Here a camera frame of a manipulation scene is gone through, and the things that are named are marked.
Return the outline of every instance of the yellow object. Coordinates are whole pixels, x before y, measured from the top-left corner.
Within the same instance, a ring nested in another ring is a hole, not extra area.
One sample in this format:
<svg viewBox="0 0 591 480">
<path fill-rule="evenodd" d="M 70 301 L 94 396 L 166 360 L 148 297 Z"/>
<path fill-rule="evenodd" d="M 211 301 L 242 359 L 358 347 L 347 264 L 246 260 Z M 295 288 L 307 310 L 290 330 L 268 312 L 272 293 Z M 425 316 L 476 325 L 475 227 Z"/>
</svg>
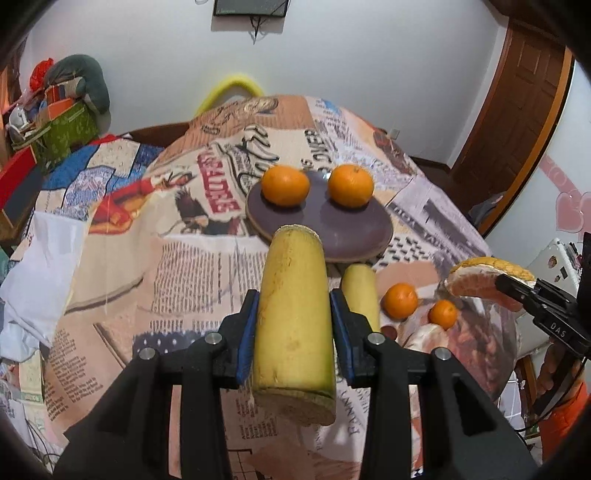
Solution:
<svg viewBox="0 0 591 480">
<path fill-rule="evenodd" d="M 335 364 L 326 264 L 316 233 L 276 231 L 256 317 L 252 393 L 257 405 L 308 426 L 335 421 Z"/>
<path fill-rule="evenodd" d="M 492 300 L 512 312 L 518 312 L 522 309 L 521 303 L 495 287 L 496 278 L 501 274 L 510 275 L 530 287 L 535 285 L 535 277 L 519 265 L 500 258 L 477 257 L 453 267 L 445 280 L 445 286 L 452 295 Z"/>
<path fill-rule="evenodd" d="M 240 87 L 250 93 L 253 97 L 262 97 L 265 96 L 261 87 L 259 87 L 254 80 L 250 79 L 246 75 L 237 74 L 237 75 L 230 75 L 229 77 L 223 79 L 220 83 L 218 83 L 209 95 L 205 98 L 205 100 L 199 105 L 197 111 L 195 112 L 195 116 L 201 115 L 203 112 L 211 109 L 213 105 L 215 105 L 216 100 L 228 89 L 232 87 Z"/>
<path fill-rule="evenodd" d="M 373 269 L 361 263 L 348 266 L 341 279 L 340 288 L 349 310 L 365 315 L 371 329 L 379 332 L 379 298 Z"/>
<path fill-rule="evenodd" d="M 506 273 L 511 277 L 519 278 L 520 280 L 524 281 L 535 281 L 534 275 L 529 270 L 526 270 L 525 268 L 520 267 L 519 265 L 508 262 L 507 260 L 502 260 L 500 258 L 494 257 L 469 258 L 468 260 L 459 262 L 450 270 L 449 273 L 454 273 L 456 270 L 459 270 L 463 267 L 474 267 L 476 265 L 488 265 L 489 267 L 501 270 L 503 273 Z"/>
</svg>

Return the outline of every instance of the door frame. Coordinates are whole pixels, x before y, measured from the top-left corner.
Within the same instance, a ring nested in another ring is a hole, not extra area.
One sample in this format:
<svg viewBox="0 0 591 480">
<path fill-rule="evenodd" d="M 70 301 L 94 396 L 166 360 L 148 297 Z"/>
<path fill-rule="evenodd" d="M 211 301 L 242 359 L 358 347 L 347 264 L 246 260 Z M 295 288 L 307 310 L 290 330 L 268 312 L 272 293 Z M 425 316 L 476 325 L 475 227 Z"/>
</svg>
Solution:
<svg viewBox="0 0 591 480">
<path fill-rule="evenodd" d="M 488 109 L 491 107 L 492 99 L 495 96 L 496 88 L 499 86 L 499 81 L 501 80 L 501 75 L 503 74 L 503 70 L 505 70 L 505 63 L 507 61 L 507 55 L 509 54 L 509 47 L 511 46 L 511 39 L 513 38 L 513 28 L 511 22 L 507 26 L 507 33 L 505 34 L 505 42 L 503 43 L 503 49 L 501 50 L 501 56 L 499 57 L 499 63 L 496 66 L 495 75 L 492 78 L 491 86 L 488 89 L 488 93 L 486 94 L 486 98 L 484 99 L 484 103 L 482 104 L 482 108 L 478 113 L 478 117 L 476 117 L 476 121 L 474 122 L 474 126 L 470 131 L 470 135 L 466 139 L 466 143 L 462 147 L 460 154 L 457 156 L 457 160 L 452 165 L 452 170 L 450 175 L 453 177 L 457 175 L 457 172 L 466 159 L 466 154 L 471 149 L 476 136 L 480 132 L 482 127 L 482 123 L 486 118 L 486 114 L 488 113 Z"/>
<path fill-rule="evenodd" d="M 486 98 L 484 100 L 484 103 L 482 104 L 482 108 L 480 109 L 480 113 L 478 114 L 478 117 L 474 122 L 472 130 L 470 131 L 470 135 L 468 135 L 466 143 L 464 144 L 460 154 L 458 155 L 456 162 L 453 164 L 452 170 L 450 172 L 450 175 L 452 177 L 455 174 L 457 174 L 460 166 L 466 158 L 466 155 L 472 147 L 472 144 L 474 143 L 474 140 L 476 139 L 476 136 L 478 135 L 482 127 L 482 124 L 484 123 L 488 110 L 491 106 L 492 99 L 495 96 L 497 87 L 499 85 L 501 75 L 505 68 L 505 63 L 507 60 L 507 55 L 509 53 L 509 47 L 511 46 L 511 40 L 513 38 L 513 30 L 515 25 L 527 27 L 538 34 L 541 34 L 559 43 L 557 37 L 547 32 L 544 32 L 539 28 L 531 27 L 530 25 L 524 24 L 523 22 L 516 21 L 513 19 L 509 20 L 509 24 L 507 26 L 507 33 L 505 35 L 505 42 L 503 43 L 503 49 L 501 51 L 499 63 L 495 70 L 495 75 L 491 81 L 491 86 L 488 90 L 488 93 L 486 94 Z M 537 140 L 535 141 L 535 144 L 532 147 L 532 150 L 530 151 L 525 163 L 523 164 L 517 176 L 515 177 L 515 180 L 511 183 L 511 185 L 503 195 L 503 198 L 499 201 L 499 203 L 496 204 L 494 210 L 484 219 L 484 221 L 478 228 L 478 232 L 482 236 L 486 236 L 486 234 L 492 230 L 492 228 L 501 219 L 504 213 L 509 209 L 509 207 L 513 203 L 513 200 L 515 200 L 518 193 L 524 187 L 530 175 L 533 173 L 536 166 L 538 165 L 538 162 L 540 161 L 540 158 L 542 157 L 542 154 L 545 151 L 546 146 L 550 142 L 550 138 L 552 137 L 552 133 L 554 132 L 556 124 L 558 123 L 558 119 L 560 118 L 564 102 L 566 101 L 566 94 L 569 90 L 570 79 L 573 73 L 573 66 L 573 54 L 567 47 L 565 47 L 562 68 L 560 71 L 560 78 L 558 80 L 558 86 L 556 88 L 556 95 L 554 96 L 554 100 L 552 101 L 552 104 L 550 106 L 548 117 L 546 117 L 544 125 L 542 126 L 542 130 L 540 131 L 540 134 Z"/>
<path fill-rule="evenodd" d="M 554 133 L 558 120 L 560 119 L 560 114 L 564 108 L 564 103 L 566 102 L 567 93 L 569 91 L 570 80 L 573 76 L 573 67 L 573 53 L 565 47 L 560 78 L 558 80 L 558 86 L 556 87 L 556 95 L 554 96 L 552 105 L 550 105 L 548 117 L 546 117 L 546 121 L 542 126 L 538 139 L 535 141 L 530 154 L 515 177 L 515 180 L 513 180 L 513 183 L 511 183 L 503 195 L 503 198 L 496 204 L 495 209 L 484 219 L 480 227 L 478 227 L 478 232 L 482 236 L 486 236 L 490 233 L 496 223 L 501 220 L 501 217 L 509 209 L 521 189 L 529 180 L 535 168 L 538 166 L 542 155 L 552 139 L 552 134 Z"/>
</svg>

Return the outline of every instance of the white wall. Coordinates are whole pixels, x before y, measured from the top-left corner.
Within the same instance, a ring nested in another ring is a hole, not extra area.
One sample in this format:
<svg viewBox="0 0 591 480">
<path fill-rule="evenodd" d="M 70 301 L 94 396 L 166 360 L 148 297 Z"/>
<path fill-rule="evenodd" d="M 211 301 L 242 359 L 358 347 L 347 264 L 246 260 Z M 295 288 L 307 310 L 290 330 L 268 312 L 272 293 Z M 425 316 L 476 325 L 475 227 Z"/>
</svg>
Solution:
<svg viewBox="0 0 591 480">
<path fill-rule="evenodd" d="M 580 193 L 591 191 L 591 83 L 575 64 L 560 120 L 545 152 L 573 181 Z M 558 189 L 536 168 L 501 221 L 486 237 L 500 258 L 529 265 L 555 237 L 577 242 L 578 234 L 556 229 Z M 582 245 L 577 244 L 579 251 Z"/>
<path fill-rule="evenodd" d="M 499 64 L 499 59 L 501 58 L 501 53 L 503 52 L 503 45 L 505 44 L 505 36 L 507 34 L 507 25 L 509 24 L 509 17 L 504 17 L 499 12 L 494 12 L 495 18 L 499 23 L 499 30 L 496 33 L 495 43 L 493 45 L 491 57 L 488 63 L 488 67 L 486 68 L 486 72 L 482 79 L 482 83 L 480 84 L 480 88 L 478 89 L 478 93 L 476 94 L 476 99 L 474 100 L 474 104 L 468 114 L 468 118 L 466 118 L 466 122 L 460 131 L 460 134 L 457 136 L 456 145 L 453 147 L 452 153 L 449 155 L 449 158 L 446 161 L 448 167 L 452 168 L 453 164 L 456 162 L 457 158 L 460 156 L 462 152 L 462 148 L 464 148 L 464 144 L 466 140 L 468 140 L 468 136 L 470 132 L 472 132 L 472 127 L 480 114 L 480 110 L 482 109 L 482 105 L 484 105 L 484 100 L 486 100 L 486 95 L 488 95 L 488 90 L 491 88 L 492 79 L 495 76 L 496 68 Z"/>
<path fill-rule="evenodd" d="M 483 0 L 294 0 L 253 44 L 247 19 L 212 20 L 212 9 L 213 0 L 58 0 L 29 36 L 22 81 L 49 56 L 95 57 L 119 133 L 187 120 L 242 72 L 265 93 L 325 97 L 394 126 L 409 154 L 447 162 L 503 29 Z"/>
</svg>

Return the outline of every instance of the newspaper print tablecloth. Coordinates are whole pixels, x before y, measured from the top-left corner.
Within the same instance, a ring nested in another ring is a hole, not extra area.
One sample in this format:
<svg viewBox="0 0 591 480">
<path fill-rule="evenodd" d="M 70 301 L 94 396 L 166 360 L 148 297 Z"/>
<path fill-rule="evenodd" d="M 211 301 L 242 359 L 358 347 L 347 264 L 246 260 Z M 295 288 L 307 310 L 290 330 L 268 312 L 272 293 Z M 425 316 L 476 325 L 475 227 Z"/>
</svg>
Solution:
<svg viewBox="0 0 591 480">
<path fill-rule="evenodd" d="M 497 398 L 517 353 L 513 317 L 475 300 L 463 303 L 447 333 L 434 335 L 427 320 L 436 287 L 451 266 L 490 254 L 484 240 L 382 132 L 326 100 L 278 96 L 204 113 L 141 179 L 99 197 L 92 207 L 71 298 L 46 368 L 54 431 L 64 432 L 81 419 L 140 348 L 185 347 L 237 311 L 248 288 L 259 287 L 267 246 L 248 236 L 252 229 L 244 203 L 266 169 L 288 164 L 330 171 L 345 162 L 372 173 L 375 196 L 394 226 L 385 254 L 374 259 L 380 294 L 407 281 L 422 299 L 405 323 L 394 325 L 383 316 L 382 326 L 397 328 L 398 342 L 406 346 L 423 351 L 448 346 Z M 52 195 L 45 201 L 54 202 L 55 210 L 63 208 Z M 344 267 L 327 266 L 331 287 L 338 285 Z M 413 460 L 419 468 L 418 399 L 411 393 Z M 256 407 L 248 385 L 224 392 L 236 477 L 254 478 L 258 472 L 277 478 L 356 478 L 369 392 L 352 391 L 339 379 L 337 394 L 337 422 L 302 429 Z M 171 471 L 178 473 L 175 438 L 172 434 L 170 460 Z"/>
</svg>

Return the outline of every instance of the blue patterned fabric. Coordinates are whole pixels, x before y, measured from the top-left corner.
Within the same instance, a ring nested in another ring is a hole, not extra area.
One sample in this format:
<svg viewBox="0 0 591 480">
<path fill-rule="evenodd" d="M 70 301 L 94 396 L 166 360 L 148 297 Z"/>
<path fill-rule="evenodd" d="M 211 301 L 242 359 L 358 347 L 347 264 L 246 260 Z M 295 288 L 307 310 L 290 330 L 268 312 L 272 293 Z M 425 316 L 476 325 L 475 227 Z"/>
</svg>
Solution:
<svg viewBox="0 0 591 480">
<path fill-rule="evenodd" d="M 132 141 L 119 139 L 115 142 Z M 61 206 L 54 209 L 52 213 L 77 220 L 87 220 L 91 205 L 102 199 L 104 195 L 139 180 L 162 150 L 161 147 L 139 144 L 137 150 L 122 148 L 117 151 L 118 163 L 123 164 L 123 170 L 129 169 L 127 176 L 120 176 L 111 165 L 100 164 L 100 156 L 108 155 L 106 150 L 101 150 L 100 145 L 89 145 L 67 157 L 45 179 L 41 189 L 46 191 L 65 189 Z M 125 152 L 132 151 L 135 152 L 135 156 L 126 158 Z M 90 161 L 96 155 L 99 158 L 95 158 L 94 166 L 89 168 Z M 109 163 L 108 160 L 111 159 L 106 156 L 105 163 Z"/>
</svg>

